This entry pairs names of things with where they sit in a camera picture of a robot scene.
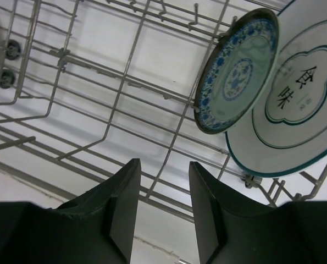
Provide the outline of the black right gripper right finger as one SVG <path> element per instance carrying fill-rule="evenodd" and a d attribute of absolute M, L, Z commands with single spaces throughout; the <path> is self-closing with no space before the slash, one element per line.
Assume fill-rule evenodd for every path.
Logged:
<path fill-rule="evenodd" d="M 327 263 L 327 201 L 272 208 L 189 165 L 201 263 Z"/>

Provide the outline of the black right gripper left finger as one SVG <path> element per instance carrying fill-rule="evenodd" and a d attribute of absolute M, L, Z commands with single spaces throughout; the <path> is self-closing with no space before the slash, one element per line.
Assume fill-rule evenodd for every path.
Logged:
<path fill-rule="evenodd" d="M 129 263 L 141 162 L 57 208 L 0 202 L 0 263 Z"/>

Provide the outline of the white gold rimmed plate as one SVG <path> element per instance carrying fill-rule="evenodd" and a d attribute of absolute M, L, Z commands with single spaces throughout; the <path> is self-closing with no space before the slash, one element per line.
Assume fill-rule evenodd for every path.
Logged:
<path fill-rule="evenodd" d="M 291 1 L 279 12 L 280 52 L 253 109 L 226 133 L 234 162 L 275 178 L 327 155 L 327 0 Z"/>

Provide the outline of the blue floral green plate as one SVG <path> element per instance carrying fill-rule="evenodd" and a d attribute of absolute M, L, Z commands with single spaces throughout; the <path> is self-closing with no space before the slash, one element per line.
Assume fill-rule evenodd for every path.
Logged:
<path fill-rule="evenodd" d="M 194 118 L 206 134 L 224 133 L 264 92 L 279 54 L 280 26 L 267 8 L 236 20 L 214 48 L 199 79 Z"/>

